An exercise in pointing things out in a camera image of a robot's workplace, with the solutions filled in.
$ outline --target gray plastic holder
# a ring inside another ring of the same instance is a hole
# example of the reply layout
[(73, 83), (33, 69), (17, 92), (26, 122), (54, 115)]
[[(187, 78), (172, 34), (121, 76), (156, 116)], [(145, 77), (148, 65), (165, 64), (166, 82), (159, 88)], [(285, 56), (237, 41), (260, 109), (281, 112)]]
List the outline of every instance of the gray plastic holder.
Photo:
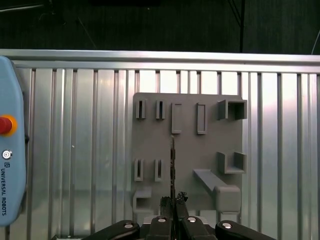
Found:
[(240, 211), (247, 164), (242, 153), (245, 100), (237, 95), (136, 93), (133, 112), (135, 213), (155, 213), (159, 199), (170, 196), (171, 135), (176, 148), (176, 192), (187, 192), (188, 209)]

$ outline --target emergency stop button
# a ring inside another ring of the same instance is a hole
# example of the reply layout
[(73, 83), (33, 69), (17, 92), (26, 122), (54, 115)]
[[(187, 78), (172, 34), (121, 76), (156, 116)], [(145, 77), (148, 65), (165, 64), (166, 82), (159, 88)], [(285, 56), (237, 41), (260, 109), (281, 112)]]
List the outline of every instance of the emergency stop button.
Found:
[(8, 134), (12, 129), (12, 121), (7, 117), (0, 116), (0, 135)]

